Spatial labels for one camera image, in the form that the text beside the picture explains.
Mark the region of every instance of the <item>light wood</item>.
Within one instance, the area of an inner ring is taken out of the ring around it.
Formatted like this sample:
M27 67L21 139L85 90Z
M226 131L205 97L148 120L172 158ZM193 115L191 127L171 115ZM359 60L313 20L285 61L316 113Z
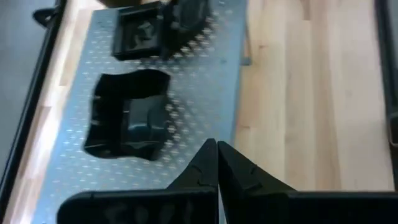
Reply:
M393 190L372 0L249 0L235 146L299 190ZM94 0L68 2L5 223L30 223Z

